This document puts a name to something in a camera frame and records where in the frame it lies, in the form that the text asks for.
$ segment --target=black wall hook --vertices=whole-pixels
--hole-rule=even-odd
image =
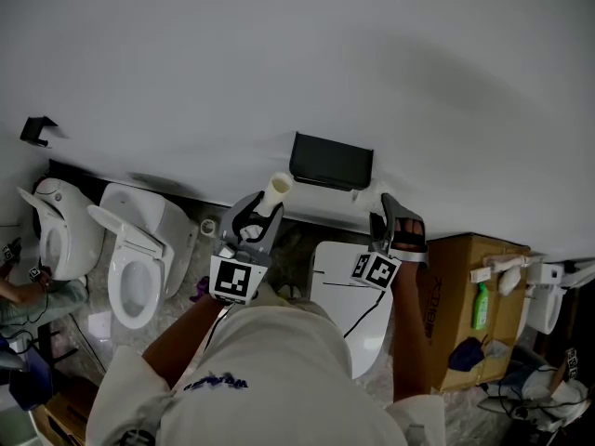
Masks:
[[[28,118],[25,127],[20,133],[20,140],[24,140],[37,147],[47,147],[47,140],[39,138],[44,127],[58,127],[58,125],[49,117],[45,116]]]

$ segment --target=white wall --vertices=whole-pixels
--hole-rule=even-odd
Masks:
[[[0,125],[0,247],[20,232],[12,229],[31,222],[32,208],[17,193],[17,187],[30,190],[33,183],[47,170],[43,152],[20,142],[13,134],[3,132]]]
[[[234,203],[295,131],[374,149],[431,235],[595,254],[595,0],[0,0],[0,124]],[[365,226],[349,196],[289,212]]]

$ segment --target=white tube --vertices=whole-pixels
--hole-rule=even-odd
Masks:
[[[264,190],[264,197],[254,211],[265,218],[271,216],[274,207],[283,202],[293,186],[293,178],[284,172],[277,172],[271,177]]]

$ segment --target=cardboard box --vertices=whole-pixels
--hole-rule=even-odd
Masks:
[[[483,266],[483,258],[494,255],[524,255],[529,247],[506,243],[494,238],[465,234],[429,242],[430,268],[421,270],[418,278],[419,305],[424,329],[430,344],[432,386],[440,391],[473,387],[502,378],[509,364],[521,320],[526,288],[526,269],[510,295],[497,291],[500,274],[484,282],[489,290],[486,327],[473,330],[473,307],[479,293],[470,281],[470,272]],[[485,359],[470,372],[448,368],[453,350],[468,337],[485,343],[495,339],[510,347],[509,355],[501,359]]]
[[[85,444],[86,421],[97,392],[90,381],[74,377],[47,403],[48,423],[68,444]]]

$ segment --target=white shirt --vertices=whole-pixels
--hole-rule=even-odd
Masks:
[[[331,321],[279,307],[222,321],[178,391],[132,348],[118,348],[86,442],[119,444],[136,428],[165,445],[445,444],[441,397],[383,410],[351,380],[349,350]]]

